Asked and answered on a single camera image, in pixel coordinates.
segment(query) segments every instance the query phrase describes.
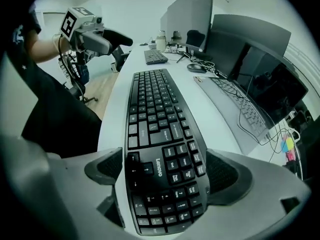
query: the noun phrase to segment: keyboard key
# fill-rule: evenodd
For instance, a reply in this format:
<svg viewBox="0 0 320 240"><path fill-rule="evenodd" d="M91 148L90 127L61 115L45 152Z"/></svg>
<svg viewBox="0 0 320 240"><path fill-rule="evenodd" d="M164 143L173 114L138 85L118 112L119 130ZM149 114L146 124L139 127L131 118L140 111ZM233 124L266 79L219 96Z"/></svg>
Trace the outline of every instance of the keyboard key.
<svg viewBox="0 0 320 240"><path fill-rule="evenodd" d="M188 122L186 120L181 121L181 126L182 126L182 129L188 129L189 128Z"/></svg>
<svg viewBox="0 0 320 240"><path fill-rule="evenodd" d="M193 180L195 178L194 169L191 168L191 169L182 171L182 177L184 181Z"/></svg>
<svg viewBox="0 0 320 240"><path fill-rule="evenodd" d="M199 165L196 167L196 174L198 177L205 175L206 174L206 169L204 165Z"/></svg>
<svg viewBox="0 0 320 240"><path fill-rule="evenodd" d="M171 224L177 222L177 217L175 215L164 217L165 224Z"/></svg>
<svg viewBox="0 0 320 240"><path fill-rule="evenodd" d="M194 141L189 142L188 145L189 145L189 149L190 149L190 151L191 151L192 153L198 152L197 144L196 144Z"/></svg>
<svg viewBox="0 0 320 240"><path fill-rule="evenodd" d="M139 195L132 195L132 202L135 211L135 215L145 216L147 215L146 207L144 200Z"/></svg>
<svg viewBox="0 0 320 240"><path fill-rule="evenodd" d="M189 166L191 166L191 161L189 156L180 157L179 165L181 168L188 168Z"/></svg>
<svg viewBox="0 0 320 240"><path fill-rule="evenodd" d="M185 189L183 187L173 190L173 197L175 199L184 198L186 196Z"/></svg>
<svg viewBox="0 0 320 240"><path fill-rule="evenodd" d="M151 108L148 108L147 112L148 112L148 115L154 115L156 113L156 110L154 107L151 107Z"/></svg>
<svg viewBox="0 0 320 240"><path fill-rule="evenodd" d="M145 106L139 107L139 113L144 113L144 112L146 112L146 107Z"/></svg>
<svg viewBox="0 0 320 240"><path fill-rule="evenodd" d="M164 106L163 105L158 105L158 106L155 106L155 109L157 112L161 112L161 111L164 111Z"/></svg>
<svg viewBox="0 0 320 240"><path fill-rule="evenodd" d="M157 121L156 115L149 115L148 116L148 122L149 123L153 123L153 122L156 122L156 121Z"/></svg>
<svg viewBox="0 0 320 240"><path fill-rule="evenodd" d="M199 153L193 154L192 159L195 164L202 164L202 155L201 154L199 154Z"/></svg>
<svg viewBox="0 0 320 240"><path fill-rule="evenodd" d="M162 212L164 214L173 213L174 211L175 211L175 207L173 204L168 204L168 205L162 206Z"/></svg>
<svg viewBox="0 0 320 240"><path fill-rule="evenodd" d="M160 120L159 121L159 127L160 128L165 128L168 126L168 121L165 119L165 120Z"/></svg>
<svg viewBox="0 0 320 240"><path fill-rule="evenodd" d="M193 137L191 130L190 129L184 130L184 136L186 139L191 139Z"/></svg>
<svg viewBox="0 0 320 240"><path fill-rule="evenodd" d="M148 108L153 108L155 106L155 103L153 101L149 101L149 102L147 102L146 106Z"/></svg>
<svg viewBox="0 0 320 240"><path fill-rule="evenodd" d="M138 127L136 124L129 125L129 134L136 135L138 133Z"/></svg>
<svg viewBox="0 0 320 240"><path fill-rule="evenodd" d="M131 93L131 106L136 106L138 103L138 88L139 88L139 81L133 81L132 93Z"/></svg>
<svg viewBox="0 0 320 240"><path fill-rule="evenodd" d="M182 181L180 172L168 174L168 178L171 184L178 184Z"/></svg>
<svg viewBox="0 0 320 240"><path fill-rule="evenodd" d="M178 122L170 123L170 129L171 129L173 139L175 141L182 141L184 139L182 132L181 132L181 129L180 129L180 125Z"/></svg>
<svg viewBox="0 0 320 240"><path fill-rule="evenodd" d="M179 118L179 120L185 120L186 119L184 113L182 113L182 112L178 113L178 118Z"/></svg>
<svg viewBox="0 0 320 240"><path fill-rule="evenodd" d="M198 185L193 184L186 187L186 194L188 196L199 193Z"/></svg>
<svg viewBox="0 0 320 240"><path fill-rule="evenodd" d="M204 208L202 206L199 206L197 208L193 208L191 212L193 217L197 217L204 213Z"/></svg>
<svg viewBox="0 0 320 240"><path fill-rule="evenodd" d="M177 121L176 115L175 114L168 115L168 121L169 121L169 123L176 122Z"/></svg>
<svg viewBox="0 0 320 240"><path fill-rule="evenodd" d="M150 225L149 220L147 218L138 218L137 221L140 226L149 226Z"/></svg>
<svg viewBox="0 0 320 240"><path fill-rule="evenodd" d="M151 224L152 225L162 225L163 221L162 218L151 218Z"/></svg>
<svg viewBox="0 0 320 240"><path fill-rule="evenodd" d="M167 161L166 167L168 168L168 171L173 171L179 168L177 160Z"/></svg>
<svg viewBox="0 0 320 240"><path fill-rule="evenodd" d="M163 204L167 204L167 203L171 203L172 202L172 196L170 194L169 191L166 191L164 193L161 193L159 195L159 200L163 203Z"/></svg>
<svg viewBox="0 0 320 240"><path fill-rule="evenodd" d="M154 165L152 162L145 162L142 164L142 173L144 176L154 175Z"/></svg>
<svg viewBox="0 0 320 240"><path fill-rule="evenodd" d="M157 132L159 129L158 129L158 124L157 123L152 123L152 124L149 124L149 131L150 132Z"/></svg>
<svg viewBox="0 0 320 240"><path fill-rule="evenodd" d="M132 114L129 116L129 124L134 124L137 122L137 114Z"/></svg>
<svg viewBox="0 0 320 240"><path fill-rule="evenodd" d="M147 194L145 196L145 200L146 200L146 203L148 206L152 206L152 205L155 205L158 203L158 198L157 198L157 195L155 194Z"/></svg>
<svg viewBox="0 0 320 240"><path fill-rule="evenodd" d="M136 163L139 163L140 162L140 157L139 157L139 153L137 152L134 152L134 153L128 153L128 156L127 156L127 161L128 163L130 163L131 165L134 165Z"/></svg>
<svg viewBox="0 0 320 240"><path fill-rule="evenodd" d="M187 147L185 144L181 144L179 146L175 147L176 149L176 153L180 156L180 155L184 155L184 154L188 154L187 152Z"/></svg>
<svg viewBox="0 0 320 240"><path fill-rule="evenodd" d="M158 214L160 214L160 208L159 207L149 207L148 208L148 213L150 214L150 215L158 215Z"/></svg>
<svg viewBox="0 0 320 240"><path fill-rule="evenodd" d="M165 118L166 118L166 113L165 113L165 112L159 112L159 113L157 114L157 117L158 117L159 120L160 120L160 119L165 119Z"/></svg>
<svg viewBox="0 0 320 240"><path fill-rule="evenodd" d="M191 207L195 207L197 205L201 204L201 197L200 195L195 196L195 197L189 197L189 202Z"/></svg>
<svg viewBox="0 0 320 240"><path fill-rule="evenodd" d="M165 102L163 102L163 105L164 105L164 107L165 108L168 108L168 107L171 107L172 105L171 105L171 101L165 101Z"/></svg>
<svg viewBox="0 0 320 240"><path fill-rule="evenodd" d="M160 98L156 99L154 102L155 102L155 105L162 105L162 100Z"/></svg>
<svg viewBox="0 0 320 240"><path fill-rule="evenodd" d="M186 221L178 225L168 226L167 230L168 230L168 233L178 233L178 232L185 231L191 225L192 225L191 221Z"/></svg>
<svg viewBox="0 0 320 240"><path fill-rule="evenodd" d="M133 149L138 147L138 137L129 137L128 148Z"/></svg>
<svg viewBox="0 0 320 240"><path fill-rule="evenodd" d="M166 147L163 151L165 158L173 158L176 155L175 148L173 146Z"/></svg>
<svg viewBox="0 0 320 240"><path fill-rule="evenodd" d="M160 132L150 134L151 145L159 145L171 142L171 134L168 128L160 130Z"/></svg>
<svg viewBox="0 0 320 240"><path fill-rule="evenodd" d="M146 119L147 119L147 114L146 113L139 114L139 121L144 121Z"/></svg>
<svg viewBox="0 0 320 240"><path fill-rule="evenodd" d="M139 144L140 147L149 145L147 121L139 122Z"/></svg>
<svg viewBox="0 0 320 240"><path fill-rule="evenodd" d="M130 107L130 115L136 114L136 113L137 113L137 107L136 106Z"/></svg>
<svg viewBox="0 0 320 240"><path fill-rule="evenodd" d="M185 209L188 209L188 201L187 200L183 200L183 201L180 201L180 202L177 202L175 204L175 207L176 207L176 210L179 212L179 211L182 211L182 210L185 210Z"/></svg>
<svg viewBox="0 0 320 240"><path fill-rule="evenodd" d="M183 213L180 213L180 214L178 215L178 218L179 218L179 221L181 221L181 222L184 222L184 221L186 221L186 220L189 220L189 219L191 219L190 212L189 212L189 211L185 211L185 212L183 212Z"/></svg>
<svg viewBox="0 0 320 240"><path fill-rule="evenodd" d="M182 112L182 109L181 109L180 106L174 106L174 108L175 108L175 111L176 111L177 113Z"/></svg>
<svg viewBox="0 0 320 240"><path fill-rule="evenodd" d="M174 111L174 109L173 109L172 107L167 107L167 108L165 109L165 112L166 112L167 114L173 114L175 111Z"/></svg>

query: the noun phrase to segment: desk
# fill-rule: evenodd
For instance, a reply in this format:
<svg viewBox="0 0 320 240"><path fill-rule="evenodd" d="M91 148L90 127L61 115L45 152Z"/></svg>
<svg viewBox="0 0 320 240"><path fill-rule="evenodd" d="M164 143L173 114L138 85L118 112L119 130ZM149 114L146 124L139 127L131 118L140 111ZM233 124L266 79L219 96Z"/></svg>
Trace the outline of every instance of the desk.
<svg viewBox="0 0 320 240"><path fill-rule="evenodd" d="M168 70L183 95L185 102L198 125L206 146L214 150L241 154L238 143L223 116L193 79L194 76L199 75L207 77L215 75L209 72L206 74L199 74L188 71L187 65L190 61L187 58L183 58L179 63L176 63L180 58L180 55L178 54L164 53L169 59L167 63L146 65L144 51L148 49L149 48L145 46L135 47L119 73L104 112L98 142L98 151L124 147L127 107L133 74L141 71L165 68ZM273 150L269 144L264 146L257 145L248 156L269 161L272 153ZM277 156L277 154L275 154L273 157L277 164L285 164L284 155L279 154ZM135 234L136 230L127 200L125 173L123 169L115 185L115 190L120 212L126 226L125 230ZM171 236L172 237L166 236L164 238L168 240L176 237L175 235Z"/></svg>

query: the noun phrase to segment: black shirt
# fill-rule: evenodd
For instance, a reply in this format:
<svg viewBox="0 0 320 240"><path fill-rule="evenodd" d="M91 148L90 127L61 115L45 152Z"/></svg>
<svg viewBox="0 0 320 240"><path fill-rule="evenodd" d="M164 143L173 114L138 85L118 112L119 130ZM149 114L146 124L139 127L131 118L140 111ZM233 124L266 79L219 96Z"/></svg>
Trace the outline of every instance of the black shirt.
<svg viewBox="0 0 320 240"><path fill-rule="evenodd" d="M24 40L31 30L41 31L35 11L14 30L7 46L15 69L38 97L22 136L61 157L96 152L101 120L29 57Z"/></svg>

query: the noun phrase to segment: black mouse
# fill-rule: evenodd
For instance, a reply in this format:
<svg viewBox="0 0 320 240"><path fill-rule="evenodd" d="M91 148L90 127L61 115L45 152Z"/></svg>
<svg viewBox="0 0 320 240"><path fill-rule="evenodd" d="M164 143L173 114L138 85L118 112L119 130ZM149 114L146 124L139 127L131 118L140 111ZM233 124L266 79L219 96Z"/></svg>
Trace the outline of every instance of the black mouse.
<svg viewBox="0 0 320 240"><path fill-rule="evenodd" d="M193 73L207 73L207 71L199 64L192 63L186 66L186 68Z"/></svg>

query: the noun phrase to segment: keyboard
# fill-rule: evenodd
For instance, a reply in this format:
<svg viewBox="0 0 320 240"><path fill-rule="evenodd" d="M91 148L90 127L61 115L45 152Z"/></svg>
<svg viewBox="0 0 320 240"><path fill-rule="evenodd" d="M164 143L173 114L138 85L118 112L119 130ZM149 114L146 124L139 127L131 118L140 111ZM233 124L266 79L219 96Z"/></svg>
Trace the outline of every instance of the keyboard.
<svg viewBox="0 0 320 240"><path fill-rule="evenodd" d="M168 58L163 56L157 49L144 51L145 63L147 65L166 63Z"/></svg>
<svg viewBox="0 0 320 240"><path fill-rule="evenodd" d="M166 69L135 73L129 97L124 167L136 232L183 232L207 208L206 144Z"/></svg>
<svg viewBox="0 0 320 240"><path fill-rule="evenodd" d="M256 138L258 138L263 132L265 132L265 130L267 130L265 121L262 119L255 107L252 105L249 99L244 100L244 95L234 86L232 82L222 78L212 78L212 81L215 82L233 100L239 109L242 107L241 113L251 126L251 130L246 130L249 130L249 132Z"/></svg>

